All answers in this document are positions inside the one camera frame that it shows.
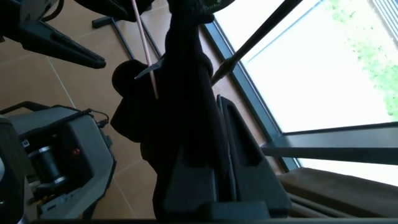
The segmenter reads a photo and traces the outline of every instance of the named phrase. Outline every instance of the gray machine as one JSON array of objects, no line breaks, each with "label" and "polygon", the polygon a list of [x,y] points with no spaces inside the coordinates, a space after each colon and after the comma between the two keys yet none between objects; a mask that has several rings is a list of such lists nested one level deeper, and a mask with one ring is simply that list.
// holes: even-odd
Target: gray machine
[{"label": "gray machine", "polygon": [[77,218],[103,197],[116,161],[90,110],[0,115],[0,223]]}]

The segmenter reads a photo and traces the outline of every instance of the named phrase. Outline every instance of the wire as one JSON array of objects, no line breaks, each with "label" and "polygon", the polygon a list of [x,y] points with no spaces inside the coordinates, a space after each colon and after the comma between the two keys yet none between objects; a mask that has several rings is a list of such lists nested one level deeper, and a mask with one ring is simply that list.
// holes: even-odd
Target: wire
[{"label": "wire", "polygon": [[[147,64],[148,64],[148,67],[150,67],[152,65],[152,62],[150,60],[148,45],[147,45],[147,41],[146,41],[146,37],[145,37],[145,33],[144,33],[144,28],[142,28],[142,22],[141,22],[141,18],[139,16],[137,3],[136,3],[136,0],[131,0],[131,2],[132,2],[132,7],[134,8],[134,13],[136,15],[136,20],[137,20],[137,24],[138,24],[139,33],[141,35],[141,40],[142,40],[142,44],[144,46],[145,56],[147,58]],[[154,89],[155,98],[159,99],[159,94],[157,92],[154,71],[150,71],[149,74],[150,74],[150,80],[152,81],[152,87]]]},{"label": "wire", "polygon": [[53,13],[51,13],[50,15],[43,17],[41,20],[43,22],[47,22],[57,17],[61,13],[64,3],[65,0],[58,0],[58,6],[55,9],[55,11],[53,11]]}]

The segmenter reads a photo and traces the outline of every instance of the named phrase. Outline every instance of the window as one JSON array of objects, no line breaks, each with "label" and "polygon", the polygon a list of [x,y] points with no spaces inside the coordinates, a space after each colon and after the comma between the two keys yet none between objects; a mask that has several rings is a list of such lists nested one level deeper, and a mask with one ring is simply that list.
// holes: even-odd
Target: window
[{"label": "window", "polygon": [[[206,29],[220,54],[230,57],[282,2],[236,0],[217,12]],[[268,146],[369,147],[361,143],[365,136],[359,131],[368,129],[372,147],[398,147],[393,140],[398,133],[391,128],[398,126],[397,34],[398,4],[393,0],[303,0],[232,74]],[[335,144],[347,130],[352,133],[344,139],[346,145]],[[304,139],[309,142],[298,146]],[[355,169],[350,162],[285,161],[350,175],[361,170],[357,176],[377,181],[383,177],[363,169],[385,167],[395,173],[395,166],[388,165],[365,163]],[[344,164],[350,168],[342,169]]]}]

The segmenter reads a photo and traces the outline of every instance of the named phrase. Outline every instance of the metal grate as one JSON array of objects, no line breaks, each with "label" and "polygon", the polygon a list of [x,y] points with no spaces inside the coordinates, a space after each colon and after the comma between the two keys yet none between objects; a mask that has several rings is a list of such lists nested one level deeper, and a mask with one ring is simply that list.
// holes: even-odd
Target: metal grate
[{"label": "metal grate", "polygon": [[386,25],[398,40],[398,0],[373,0]]}]

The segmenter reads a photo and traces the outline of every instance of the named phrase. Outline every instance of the green grass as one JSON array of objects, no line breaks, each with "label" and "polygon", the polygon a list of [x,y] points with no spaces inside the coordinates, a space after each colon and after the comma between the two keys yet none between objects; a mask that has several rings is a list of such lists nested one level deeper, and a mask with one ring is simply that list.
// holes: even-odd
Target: green grass
[{"label": "green grass", "polygon": [[383,97],[388,115],[398,121],[398,50],[377,15],[365,4],[365,0],[328,0],[326,7]]}]

